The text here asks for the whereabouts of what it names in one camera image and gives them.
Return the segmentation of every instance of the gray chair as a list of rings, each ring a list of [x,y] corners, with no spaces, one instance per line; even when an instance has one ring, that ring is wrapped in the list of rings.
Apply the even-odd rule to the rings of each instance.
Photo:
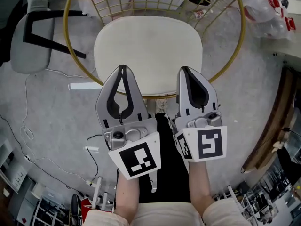
[[[27,0],[27,14],[19,21],[13,34],[10,50],[12,69],[18,73],[36,73],[48,67],[51,50],[69,53],[65,45],[53,41],[55,17],[64,11],[48,9],[48,0]],[[69,11],[68,16],[85,16],[81,11]],[[76,55],[86,55],[75,51]]]
[[[14,30],[26,14],[26,0],[0,0],[0,66],[10,60],[10,44]]]

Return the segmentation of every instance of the shelving unit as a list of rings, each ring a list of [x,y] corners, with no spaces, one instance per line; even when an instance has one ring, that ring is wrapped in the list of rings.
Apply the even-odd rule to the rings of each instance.
[[[26,175],[26,170],[13,155],[13,148],[8,139],[0,135],[0,176],[18,192]]]
[[[254,210],[246,195],[243,195],[241,202],[238,201],[237,196],[241,195],[239,191],[234,192],[231,186],[228,186],[229,193],[223,193],[224,198],[233,198],[239,211],[244,218],[251,223],[252,226],[258,226]]]
[[[68,225],[64,224],[63,221],[61,221],[60,219],[58,219],[58,213],[57,213],[57,211],[55,211],[55,212],[52,212],[52,211],[46,212],[46,214],[49,215],[49,216],[51,217],[51,220],[52,220],[52,221],[51,221],[51,224],[46,223],[46,222],[44,222],[42,219],[40,219],[40,218],[38,217],[38,211],[39,211],[39,210],[42,210],[42,211],[45,212],[45,209],[43,209],[42,206],[41,206],[42,200],[48,201],[48,199],[45,199],[45,198],[43,198],[43,197],[41,197],[41,199],[39,200],[39,203],[38,203],[38,205],[37,205],[37,207],[36,207],[36,209],[35,209],[35,213],[34,213],[34,215],[33,215],[32,226],[34,226],[34,224],[35,224],[36,221],[39,221],[39,222],[43,223],[45,226],[54,226],[56,222],[60,223],[60,225],[68,226]]]

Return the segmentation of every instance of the white sneaker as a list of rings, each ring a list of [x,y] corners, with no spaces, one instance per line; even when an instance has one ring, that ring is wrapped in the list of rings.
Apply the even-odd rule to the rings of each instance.
[[[157,113],[166,113],[167,110],[167,99],[158,99],[156,100],[156,114]]]
[[[284,146],[284,143],[283,142],[280,142],[280,141],[277,141],[274,143],[273,145],[273,150],[272,150],[272,153],[276,152],[278,149],[282,149]]]

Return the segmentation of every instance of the floor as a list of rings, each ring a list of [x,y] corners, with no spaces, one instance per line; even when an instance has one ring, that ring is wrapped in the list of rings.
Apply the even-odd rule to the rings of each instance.
[[[65,0],[49,2],[50,9],[63,9],[65,5]],[[79,9],[77,1],[73,2],[72,9]],[[87,53],[87,58],[82,60],[83,64],[90,71],[93,70],[94,41],[100,31],[98,20],[87,17],[69,18],[68,25],[73,48]],[[239,13],[230,9],[209,29],[203,40],[201,71],[206,78],[214,75],[228,61],[237,44],[239,28]],[[65,44],[61,18],[55,20],[54,41]],[[69,75],[83,74],[70,55],[57,51],[52,51],[49,68]],[[223,191],[227,185],[235,187],[244,180],[240,169],[269,117],[281,68],[281,58],[261,51],[260,40],[253,38],[247,29],[237,58],[223,76],[213,83],[221,104],[222,122],[228,126],[228,150],[226,158],[207,163],[212,194]],[[0,68],[0,112],[11,124],[25,153],[33,159],[34,156],[20,136],[20,127],[26,115],[26,78],[27,75],[12,71],[10,62]],[[101,133],[95,113],[100,90],[69,90],[69,84],[88,81],[91,80],[66,78],[49,71],[30,75],[27,78],[28,115],[24,122],[33,132],[34,139],[29,140],[23,133],[36,159],[48,157],[65,171],[76,173],[85,180],[91,180],[96,173],[95,164],[85,146],[88,137]],[[124,97],[118,95],[118,100],[122,102]],[[172,117],[176,109],[175,100],[170,99],[168,112]],[[112,198],[117,168],[107,154],[102,137],[91,139],[89,146],[99,148],[92,155],[98,163],[98,175],[103,177],[101,192],[109,192]],[[48,159],[41,159],[37,164],[67,185],[92,195],[93,188],[77,175],[61,171]],[[26,166],[31,168],[29,175],[35,180],[63,194],[67,200],[71,198],[74,192],[72,189],[69,190],[32,164],[27,162]]]

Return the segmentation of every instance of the red object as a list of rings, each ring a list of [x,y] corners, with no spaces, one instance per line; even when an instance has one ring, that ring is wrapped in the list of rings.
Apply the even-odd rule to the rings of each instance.
[[[85,198],[80,201],[80,207],[81,207],[81,215],[83,217],[83,222],[86,220],[87,213],[92,209],[91,208],[91,202],[88,198]]]
[[[255,21],[255,19],[249,14],[249,11],[244,7],[245,16],[251,21]]]
[[[288,31],[296,30],[296,24],[292,17],[285,17],[285,22],[286,22]]]
[[[281,17],[284,16],[283,8],[280,5],[280,2],[278,0],[268,0],[269,4],[273,7],[276,13],[278,13]],[[276,8],[280,8],[281,13],[276,11]]]

